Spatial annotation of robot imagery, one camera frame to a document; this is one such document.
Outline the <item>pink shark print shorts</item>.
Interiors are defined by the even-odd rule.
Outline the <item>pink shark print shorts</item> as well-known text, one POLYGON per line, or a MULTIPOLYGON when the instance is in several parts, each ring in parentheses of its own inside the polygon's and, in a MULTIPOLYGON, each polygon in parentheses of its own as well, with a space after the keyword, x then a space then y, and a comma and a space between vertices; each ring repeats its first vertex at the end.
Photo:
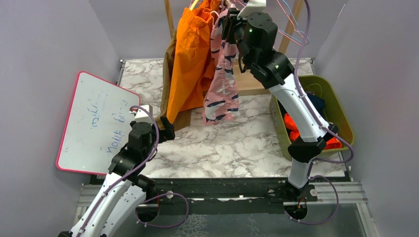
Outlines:
POLYGON ((210 52, 215 72, 204 98, 202 115, 205 124, 235 120, 239 114, 239 94, 233 71, 238 49, 236 45, 222 39, 223 21, 227 17, 228 9, 218 14, 210 35, 210 52))

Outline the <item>red orange shorts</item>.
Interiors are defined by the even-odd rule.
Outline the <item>red orange shorts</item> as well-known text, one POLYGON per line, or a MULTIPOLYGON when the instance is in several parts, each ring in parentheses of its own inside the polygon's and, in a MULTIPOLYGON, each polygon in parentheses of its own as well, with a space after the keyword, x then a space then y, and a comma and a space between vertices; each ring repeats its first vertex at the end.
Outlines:
MULTIPOLYGON (((285 113, 283 121, 286 129, 288 130, 290 141, 294 142, 300 136, 300 132, 296 124, 294 123, 293 119, 288 113, 285 113)), ((332 137, 329 141, 327 141, 327 144, 325 146, 325 150, 340 148, 342 148, 342 143, 335 137, 332 137)))

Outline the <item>navy blue shorts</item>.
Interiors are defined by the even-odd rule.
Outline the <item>navy blue shorts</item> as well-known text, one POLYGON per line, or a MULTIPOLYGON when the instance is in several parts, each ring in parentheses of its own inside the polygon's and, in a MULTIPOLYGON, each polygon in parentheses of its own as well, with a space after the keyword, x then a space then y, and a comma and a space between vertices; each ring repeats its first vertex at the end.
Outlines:
POLYGON ((311 103, 313 104, 314 108, 321 113, 325 107, 325 100, 323 100, 322 98, 318 97, 317 95, 311 93, 311 92, 307 92, 307 97, 309 98, 309 100, 311 101, 311 103))

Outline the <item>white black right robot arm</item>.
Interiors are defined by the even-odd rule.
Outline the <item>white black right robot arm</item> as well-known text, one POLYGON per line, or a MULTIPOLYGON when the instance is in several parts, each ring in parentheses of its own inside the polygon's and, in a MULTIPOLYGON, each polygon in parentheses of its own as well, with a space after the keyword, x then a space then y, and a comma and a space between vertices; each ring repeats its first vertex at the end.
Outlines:
POLYGON ((281 103, 300 132, 288 147, 292 167, 285 184, 286 197, 297 201, 305 194, 311 161, 326 147, 338 127, 318 113, 302 89, 294 65, 273 49, 278 27, 271 17, 253 11, 243 18, 241 13, 235 7, 228 9, 222 39, 237 46, 241 73, 249 70, 281 103))

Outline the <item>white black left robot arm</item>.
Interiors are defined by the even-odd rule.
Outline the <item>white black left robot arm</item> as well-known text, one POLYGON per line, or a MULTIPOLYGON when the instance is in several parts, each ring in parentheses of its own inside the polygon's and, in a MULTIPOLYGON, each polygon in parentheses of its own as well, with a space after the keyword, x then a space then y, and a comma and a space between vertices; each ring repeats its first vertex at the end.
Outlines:
POLYGON ((160 129, 152 121, 133 120, 127 143, 112 158, 101 188, 80 220, 61 237, 112 237, 134 208, 155 198, 154 180, 141 174, 157 153, 157 144, 175 138, 174 125, 162 116, 160 129))

